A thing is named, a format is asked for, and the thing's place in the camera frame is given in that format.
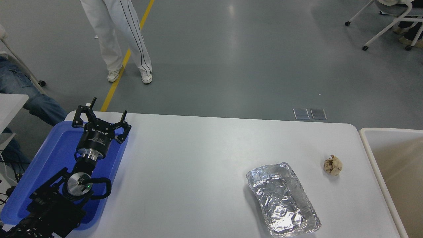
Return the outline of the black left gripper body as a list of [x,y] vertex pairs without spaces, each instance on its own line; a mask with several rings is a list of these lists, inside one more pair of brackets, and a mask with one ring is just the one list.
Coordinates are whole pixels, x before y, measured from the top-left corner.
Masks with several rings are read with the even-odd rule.
[[101,156],[106,156],[110,148],[115,131],[109,122],[88,122],[84,124],[84,131],[76,147],[79,154],[95,150]]

